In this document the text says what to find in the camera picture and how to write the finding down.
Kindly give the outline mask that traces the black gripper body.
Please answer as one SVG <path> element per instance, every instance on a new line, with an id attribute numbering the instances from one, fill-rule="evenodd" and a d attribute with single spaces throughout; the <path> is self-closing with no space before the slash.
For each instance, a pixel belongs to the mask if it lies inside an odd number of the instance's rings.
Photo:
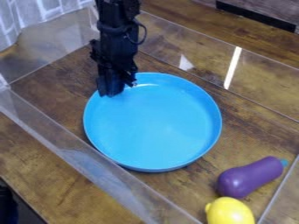
<path id="1" fill-rule="evenodd" d="M 102 74 L 105 70 L 134 73 L 137 66 L 134 55 L 137 52 L 138 28 L 134 23 L 112 27 L 97 23 L 98 39 L 92 39 L 89 57 L 97 62 L 97 70 Z"/>

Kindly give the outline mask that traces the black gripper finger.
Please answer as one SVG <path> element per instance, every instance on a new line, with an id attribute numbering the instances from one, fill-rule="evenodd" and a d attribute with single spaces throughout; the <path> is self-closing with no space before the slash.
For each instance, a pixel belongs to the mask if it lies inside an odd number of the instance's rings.
<path id="1" fill-rule="evenodd" d="M 132 87 L 136 82 L 136 71 L 118 70 L 112 78 L 112 95 L 124 91 L 124 87 Z"/>
<path id="2" fill-rule="evenodd" d="M 97 92 L 100 96 L 112 97 L 113 89 L 113 70 L 105 66 L 97 65 Z"/>

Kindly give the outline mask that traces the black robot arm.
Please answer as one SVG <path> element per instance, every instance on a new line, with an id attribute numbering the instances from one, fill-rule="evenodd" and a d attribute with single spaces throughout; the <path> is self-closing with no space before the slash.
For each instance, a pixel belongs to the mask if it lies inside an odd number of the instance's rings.
<path id="1" fill-rule="evenodd" d="M 98 39 L 89 41 L 89 57 L 97 63 L 97 92 L 113 97 L 136 81 L 138 0 L 96 0 Z"/>

